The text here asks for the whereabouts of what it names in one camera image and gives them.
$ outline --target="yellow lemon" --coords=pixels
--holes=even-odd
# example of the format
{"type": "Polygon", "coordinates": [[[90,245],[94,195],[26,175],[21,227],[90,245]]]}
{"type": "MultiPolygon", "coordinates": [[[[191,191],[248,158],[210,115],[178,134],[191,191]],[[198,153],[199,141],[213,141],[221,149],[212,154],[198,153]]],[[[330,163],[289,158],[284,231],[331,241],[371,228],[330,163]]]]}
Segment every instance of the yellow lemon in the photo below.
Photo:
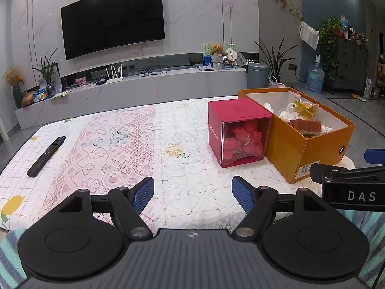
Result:
{"type": "Polygon", "coordinates": [[[13,196],[5,203],[1,210],[1,214],[4,214],[6,216],[13,214],[20,207],[23,200],[24,197],[22,197],[21,195],[13,196]]]}

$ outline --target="tile floor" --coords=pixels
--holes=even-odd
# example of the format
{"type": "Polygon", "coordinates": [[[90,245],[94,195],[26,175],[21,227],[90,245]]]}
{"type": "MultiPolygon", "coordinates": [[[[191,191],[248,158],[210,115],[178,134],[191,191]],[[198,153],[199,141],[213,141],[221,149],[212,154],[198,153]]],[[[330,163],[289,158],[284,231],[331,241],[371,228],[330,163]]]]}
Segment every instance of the tile floor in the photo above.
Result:
{"type": "MultiPolygon", "coordinates": [[[[369,148],[385,149],[385,105],[374,100],[366,102],[352,100],[350,99],[351,95],[347,93],[335,93],[332,95],[322,92],[321,94],[315,94],[306,91],[304,84],[298,82],[287,83],[286,85],[297,88],[299,91],[304,92],[354,122],[356,126],[346,155],[353,160],[358,168],[372,166],[365,162],[364,152],[369,148]]],[[[8,141],[0,144],[0,172],[24,142],[37,132],[40,127],[19,130],[8,141]]],[[[0,240],[4,235],[5,231],[0,230],[0,240]]]]}

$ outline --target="trash can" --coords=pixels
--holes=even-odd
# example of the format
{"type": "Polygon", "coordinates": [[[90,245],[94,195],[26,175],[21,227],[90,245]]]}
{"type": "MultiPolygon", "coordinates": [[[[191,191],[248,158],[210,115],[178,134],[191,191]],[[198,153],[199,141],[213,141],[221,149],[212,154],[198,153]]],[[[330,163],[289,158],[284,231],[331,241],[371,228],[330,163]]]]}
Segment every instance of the trash can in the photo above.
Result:
{"type": "Polygon", "coordinates": [[[264,63],[249,63],[246,65],[247,89],[268,88],[269,69],[264,63]]]}

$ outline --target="black tv screen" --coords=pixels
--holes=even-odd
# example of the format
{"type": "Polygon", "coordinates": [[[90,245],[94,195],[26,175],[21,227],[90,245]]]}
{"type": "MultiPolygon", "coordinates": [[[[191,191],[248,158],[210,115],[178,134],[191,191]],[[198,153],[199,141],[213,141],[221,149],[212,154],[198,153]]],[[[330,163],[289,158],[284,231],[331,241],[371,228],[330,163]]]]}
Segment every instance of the black tv screen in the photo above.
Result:
{"type": "Polygon", "coordinates": [[[65,56],[164,39],[162,0],[81,0],[62,8],[65,56]]]}

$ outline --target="red box lid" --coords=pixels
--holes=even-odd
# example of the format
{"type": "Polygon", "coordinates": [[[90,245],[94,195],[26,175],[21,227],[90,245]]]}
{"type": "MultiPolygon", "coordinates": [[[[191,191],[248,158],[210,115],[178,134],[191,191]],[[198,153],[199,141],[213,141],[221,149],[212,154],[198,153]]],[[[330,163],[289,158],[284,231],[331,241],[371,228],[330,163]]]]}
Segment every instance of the red box lid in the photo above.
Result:
{"type": "Polygon", "coordinates": [[[209,107],[224,123],[272,117],[268,110],[252,99],[210,101],[209,107]]]}

